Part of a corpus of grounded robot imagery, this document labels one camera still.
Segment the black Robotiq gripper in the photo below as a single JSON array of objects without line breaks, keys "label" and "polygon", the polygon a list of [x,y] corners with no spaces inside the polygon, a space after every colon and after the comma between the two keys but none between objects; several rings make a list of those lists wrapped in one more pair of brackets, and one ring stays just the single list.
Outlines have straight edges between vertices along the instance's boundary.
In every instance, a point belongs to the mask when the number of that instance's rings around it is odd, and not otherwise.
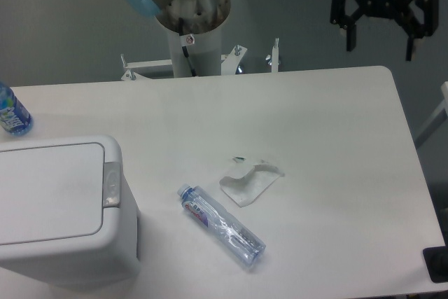
[{"label": "black Robotiq gripper", "polygon": [[[346,32],[346,50],[351,52],[356,47],[356,22],[363,16],[374,18],[393,17],[389,10],[400,13],[401,27],[408,35],[406,56],[407,61],[414,57],[416,40],[432,36],[439,25],[440,0],[355,0],[358,5],[352,14],[346,13],[347,0],[332,0],[330,9],[330,23],[338,25]],[[414,4],[423,12],[423,22],[420,22],[411,9]]]}]

